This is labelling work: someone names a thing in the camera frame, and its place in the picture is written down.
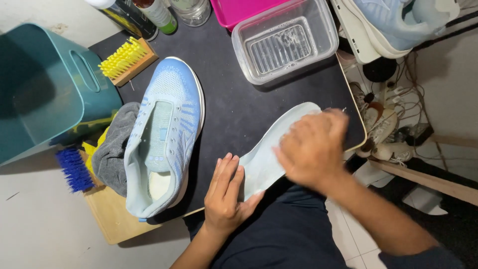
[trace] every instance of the person's right hand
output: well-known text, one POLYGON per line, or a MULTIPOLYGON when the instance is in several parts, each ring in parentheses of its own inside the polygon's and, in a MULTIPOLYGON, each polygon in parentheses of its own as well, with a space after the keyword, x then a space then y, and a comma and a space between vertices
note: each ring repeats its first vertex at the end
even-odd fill
POLYGON ((309 114, 291 126, 274 148, 286 176, 293 182, 328 195, 347 178, 342 143, 348 116, 340 109, 309 114))

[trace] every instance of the light blue sneaker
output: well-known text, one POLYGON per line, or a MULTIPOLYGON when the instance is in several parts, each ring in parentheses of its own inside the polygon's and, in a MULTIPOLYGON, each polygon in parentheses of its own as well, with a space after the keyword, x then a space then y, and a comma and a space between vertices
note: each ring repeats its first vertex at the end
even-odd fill
POLYGON ((386 58, 405 56, 442 32, 458 16, 455 0, 343 0, 357 16, 375 50, 386 58))
POLYGON ((126 209, 132 215, 152 217, 182 198, 204 104, 199 80, 185 62, 167 57, 158 64, 124 155, 126 209))

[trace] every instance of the green bottle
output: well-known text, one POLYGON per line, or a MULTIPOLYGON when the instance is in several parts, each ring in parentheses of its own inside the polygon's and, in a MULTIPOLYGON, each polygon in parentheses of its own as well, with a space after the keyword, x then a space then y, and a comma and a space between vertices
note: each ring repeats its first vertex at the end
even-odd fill
POLYGON ((162 0, 133 0, 135 6, 164 34, 173 34, 178 22, 162 0))

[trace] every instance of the white sole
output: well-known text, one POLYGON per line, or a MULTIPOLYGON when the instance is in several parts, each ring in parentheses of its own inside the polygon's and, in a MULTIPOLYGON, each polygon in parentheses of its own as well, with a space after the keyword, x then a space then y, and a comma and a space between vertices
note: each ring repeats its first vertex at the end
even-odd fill
MULTIPOLYGON (((197 79, 196 73, 193 71, 193 69, 186 62, 184 62, 183 60, 179 59, 178 57, 174 57, 174 56, 166 57, 166 59, 175 59, 175 60, 183 62, 189 68, 189 70, 191 70, 191 72, 194 75, 194 80, 196 81, 197 90, 199 92, 199 105, 201 107, 201 120, 199 122, 199 126, 198 126, 198 129, 197 129, 197 134, 196 134, 196 139, 197 139, 199 137, 199 134, 203 130, 204 118, 205 118, 205 112, 206 112, 205 111, 205 106, 204 106, 205 101, 204 101, 203 88, 201 87, 201 84, 199 83, 199 80, 197 79)), ((176 206, 183 199, 184 194, 186 193, 188 181, 189 181, 189 169, 188 169, 188 171, 186 171, 186 176, 184 178, 183 184, 181 185, 181 188, 179 189, 178 197, 176 198, 176 200, 170 206, 168 206, 168 208, 172 208, 172 207, 176 206)))
POLYGON ((369 36, 370 43, 372 43, 373 48, 383 57, 390 59, 397 59, 407 55, 412 49, 408 50, 397 50, 388 40, 383 36, 383 34, 375 28, 363 15, 359 7, 353 2, 353 0, 342 0, 344 5, 347 7, 350 12, 352 12, 363 24, 367 35, 369 36))

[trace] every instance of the blue brush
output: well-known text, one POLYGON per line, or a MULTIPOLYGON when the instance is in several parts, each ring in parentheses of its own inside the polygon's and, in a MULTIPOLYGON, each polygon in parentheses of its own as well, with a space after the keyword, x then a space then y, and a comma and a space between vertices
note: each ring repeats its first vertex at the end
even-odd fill
POLYGON ((90 173, 76 148, 68 147, 58 151, 56 159, 63 168, 62 172, 66 176, 71 192, 85 191, 94 187, 90 173))

